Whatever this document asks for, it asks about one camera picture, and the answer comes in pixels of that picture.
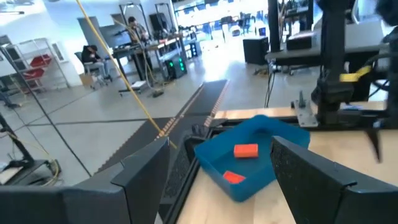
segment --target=yellow tag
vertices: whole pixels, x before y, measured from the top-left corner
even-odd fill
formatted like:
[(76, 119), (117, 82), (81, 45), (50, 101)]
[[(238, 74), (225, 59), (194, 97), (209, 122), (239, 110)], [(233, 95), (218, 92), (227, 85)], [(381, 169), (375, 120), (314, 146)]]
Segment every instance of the yellow tag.
[(356, 73), (344, 73), (340, 75), (341, 82), (357, 82), (362, 76), (368, 74), (372, 70), (372, 66), (365, 66)]

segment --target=person sitting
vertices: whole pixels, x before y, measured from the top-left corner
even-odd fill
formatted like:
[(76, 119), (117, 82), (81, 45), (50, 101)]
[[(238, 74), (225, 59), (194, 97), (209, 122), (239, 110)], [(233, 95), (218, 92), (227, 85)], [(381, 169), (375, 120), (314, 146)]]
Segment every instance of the person sitting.
[(97, 51), (98, 48), (95, 45), (84, 46), (83, 51), (81, 53), (81, 62), (83, 63), (92, 62), (93, 64), (89, 65), (90, 69), (98, 68), (104, 79), (112, 80), (111, 76), (109, 75), (108, 61), (102, 59), (97, 54)]

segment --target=yellow cable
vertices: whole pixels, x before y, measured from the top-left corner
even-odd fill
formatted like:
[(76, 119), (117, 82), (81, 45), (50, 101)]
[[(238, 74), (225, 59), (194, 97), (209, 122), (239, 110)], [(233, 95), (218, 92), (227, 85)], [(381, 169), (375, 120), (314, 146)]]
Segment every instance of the yellow cable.
[[(149, 121), (152, 123), (152, 125), (155, 127), (155, 129), (159, 132), (159, 134), (162, 134), (162, 130), (159, 128), (159, 126), (155, 123), (155, 121), (152, 119), (152, 117), (150, 116), (149, 112), (147, 111), (147, 109), (145, 108), (145, 106), (142, 104), (141, 100), (138, 98), (137, 94), (134, 92), (134, 90), (131, 88), (129, 82), (127, 81), (126, 77), (124, 77), (122, 71), (120, 71), (119, 66), (116, 64), (116, 62), (114, 61), (114, 58), (111, 54), (111, 52), (109, 52), (106, 44), (104, 43), (104, 41), (102, 40), (102, 38), (100, 37), (100, 35), (97, 33), (96, 29), (94, 28), (93, 23), (91, 23), (90, 18), (87, 16), (87, 13), (85, 11), (85, 9), (83, 8), (83, 6), (81, 5), (80, 0), (76, 0), (77, 4), (79, 5), (79, 8), (81, 10), (81, 12), (83, 13), (83, 15), (85, 16), (85, 19), (88, 23), (88, 25), (90, 26), (91, 30), (93, 31), (93, 33), (95, 34), (96, 38), (98, 39), (98, 41), (101, 43), (102, 48), (106, 51), (106, 53), (109, 55), (111, 61), (113, 62), (114, 67), (116, 68), (116, 70), (118, 71), (120, 77), (123, 79), (124, 83), (126, 84), (128, 90), (131, 92), (131, 94), (134, 96), (134, 98), (136, 99), (138, 105), (142, 108), (142, 110), (144, 111), (144, 113), (146, 114), (146, 116), (148, 117)], [(177, 149), (177, 146), (170, 140), (170, 145)]]
[(360, 68), (356, 73), (343, 73), (340, 74), (341, 82), (357, 82), (362, 76), (372, 71), (372, 66), (368, 65)]
[(17, 141), (19, 141), (19, 142), (21, 142), (21, 143), (30, 145), (30, 146), (32, 146), (32, 147), (34, 147), (34, 148), (36, 148), (36, 149), (41, 150), (41, 151), (44, 152), (44, 154), (48, 157), (49, 162), (54, 162), (54, 163), (55, 163), (55, 174), (54, 174), (54, 176), (51, 178), (51, 180), (49, 180), (47, 183), (45, 183), (45, 184), (42, 185), (42, 186), (48, 186), (48, 185), (52, 184), (53, 182), (54, 182), (54, 184), (55, 184), (55, 181), (58, 179), (58, 175), (59, 175), (59, 173), (60, 173), (60, 168), (59, 168), (59, 166), (58, 166), (58, 162), (56, 162), (55, 159), (53, 159), (53, 158), (51, 157), (51, 155), (50, 155), (45, 149), (43, 149), (43, 148), (41, 148), (41, 147), (39, 147), (39, 146), (37, 146), (37, 145), (35, 145), (35, 144), (33, 144), (33, 143), (30, 143), (30, 142), (28, 142), (28, 141), (23, 141), (23, 140), (19, 139), (17, 136), (11, 134), (11, 133), (8, 132), (8, 131), (6, 131), (6, 133), (7, 133), (11, 138), (13, 138), (13, 139), (15, 139), (15, 140), (17, 140)]

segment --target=wooden table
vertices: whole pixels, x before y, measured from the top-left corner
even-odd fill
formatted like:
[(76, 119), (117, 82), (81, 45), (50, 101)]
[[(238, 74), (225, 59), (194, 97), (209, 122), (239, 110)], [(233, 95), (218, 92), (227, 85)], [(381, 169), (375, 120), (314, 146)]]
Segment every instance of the wooden table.
[[(362, 104), (367, 109), (382, 110), (383, 102)], [(220, 111), (216, 118), (245, 119), (257, 114), (294, 116), (290, 108)], [(398, 185), (398, 131), (382, 131), (383, 163), (376, 162), (372, 146), (361, 131), (311, 133), (309, 149), (332, 161), (387, 183)], [(233, 202), (211, 179), (198, 171), (195, 182), (178, 219), (181, 224), (293, 224), (286, 199), (273, 181), (243, 203)]]

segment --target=orange block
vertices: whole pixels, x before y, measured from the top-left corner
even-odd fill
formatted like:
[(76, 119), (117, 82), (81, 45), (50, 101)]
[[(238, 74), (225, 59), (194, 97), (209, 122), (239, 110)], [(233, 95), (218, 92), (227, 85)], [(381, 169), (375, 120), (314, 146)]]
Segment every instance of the orange block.
[(257, 144), (242, 144), (234, 147), (235, 158), (257, 158), (259, 157), (259, 146)]
[(244, 176), (235, 174), (234, 172), (228, 170), (225, 171), (223, 177), (231, 184), (238, 184), (245, 179)]

